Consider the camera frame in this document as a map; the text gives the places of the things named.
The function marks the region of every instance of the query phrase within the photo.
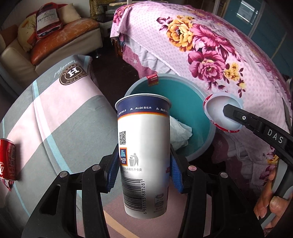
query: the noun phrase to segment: white bowl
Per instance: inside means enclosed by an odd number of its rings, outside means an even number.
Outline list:
[[[226,132],[235,133],[242,128],[242,125],[224,115],[223,109],[227,104],[243,109],[241,99],[230,93],[218,92],[211,94],[204,100],[203,110],[216,127]]]

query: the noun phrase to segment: trash can icon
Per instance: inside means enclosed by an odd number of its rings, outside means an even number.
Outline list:
[[[133,159],[133,157],[130,157],[129,158],[129,162],[130,162],[130,166],[133,166],[134,165],[134,159]]]

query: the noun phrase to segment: bed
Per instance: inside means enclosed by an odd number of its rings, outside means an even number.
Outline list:
[[[123,60],[140,78],[177,74],[207,96],[232,93],[245,110],[289,130],[292,110],[285,80],[256,44],[222,18],[191,6],[140,2],[116,10],[111,37],[121,41]],[[217,131],[212,144],[213,161],[226,161],[247,198],[258,195],[277,164],[274,148],[246,128]]]

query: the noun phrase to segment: blue gripper pad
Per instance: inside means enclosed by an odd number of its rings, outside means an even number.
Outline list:
[[[178,192],[183,192],[182,174],[172,153],[170,157],[170,176],[172,177],[173,184]]]
[[[119,151],[115,150],[113,153],[114,159],[112,161],[112,164],[110,166],[108,177],[107,177],[107,185],[106,189],[110,192],[112,188],[114,188],[115,181],[117,178],[117,174],[120,167],[120,157],[119,157]]]

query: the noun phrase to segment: metal screw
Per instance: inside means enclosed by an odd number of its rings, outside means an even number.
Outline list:
[[[188,166],[188,169],[190,171],[195,171],[196,170],[196,167],[194,165],[190,165],[190,166]]]
[[[68,173],[66,171],[62,171],[59,175],[61,178],[64,178],[68,175]]]
[[[98,164],[96,164],[96,165],[94,165],[93,167],[92,167],[92,170],[93,171],[97,171],[97,170],[99,170],[101,168],[101,166],[99,166]]]
[[[220,176],[221,176],[222,178],[224,178],[224,179],[228,178],[228,174],[225,173],[225,172],[221,172],[221,173],[220,173]]]

